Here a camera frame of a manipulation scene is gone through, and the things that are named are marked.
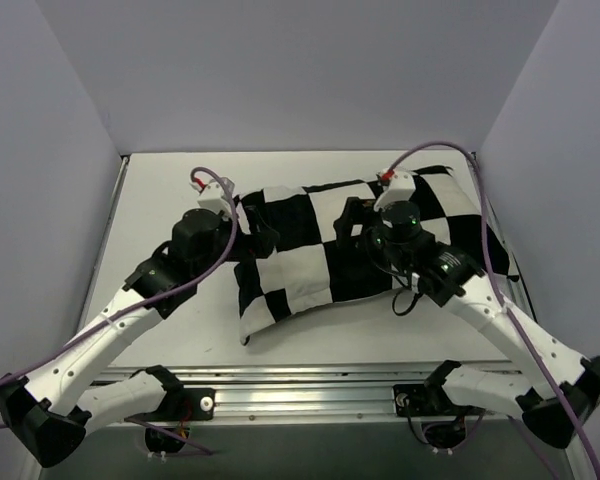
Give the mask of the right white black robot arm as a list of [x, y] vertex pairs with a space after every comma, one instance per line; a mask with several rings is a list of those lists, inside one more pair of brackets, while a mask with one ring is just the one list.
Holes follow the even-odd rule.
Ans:
[[514, 374], [476, 370], [446, 360], [425, 381], [435, 412], [476, 407], [521, 420], [545, 444], [564, 449], [600, 403], [600, 356], [588, 358], [561, 343], [508, 298], [499, 299], [487, 273], [463, 250], [424, 230], [410, 201], [384, 209], [347, 199], [335, 220], [336, 242], [353, 241], [354, 226], [373, 259], [410, 280], [416, 291], [464, 320], [514, 366]]

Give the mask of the black white checkered pillowcase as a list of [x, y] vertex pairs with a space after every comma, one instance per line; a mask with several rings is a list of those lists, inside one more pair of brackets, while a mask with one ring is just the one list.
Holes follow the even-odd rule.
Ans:
[[[478, 208], [457, 183], [451, 168], [434, 165], [411, 173], [424, 230], [458, 247], [478, 262], [490, 259], [494, 272], [511, 281], [519, 278], [513, 256], [493, 230], [481, 229]], [[255, 206], [278, 234], [266, 259], [240, 261], [234, 268], [238, 285], [239, 335], [252, 335], [307, 310], [362, 300], [397, 288], [398, 281], [380, 270], [381, 257], [360, 240], [338, 248], [333, 222], [348, 197], [377, 199], [377, 180], [353, 179], [304, 187], [265, 187], [242, 194], [236, 206]], [[488, 238], [487, 255], [481, 238]]]

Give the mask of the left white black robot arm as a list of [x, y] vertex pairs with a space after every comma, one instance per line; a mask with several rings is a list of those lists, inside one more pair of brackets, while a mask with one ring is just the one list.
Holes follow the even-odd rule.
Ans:
[[182, 382], [157, 365], [104, 387], [95, 378], [141, 335], [167, 319], [223, 263], [266, 258], [279, 239], [254, 209], [240, 214], [192, 209], [170, 239], [141, 262], [102, 312], [50, 361], [0, 380], [4, 424], [44, 467], [69, 457], [91, 433], [136, 415], [178, 419]]

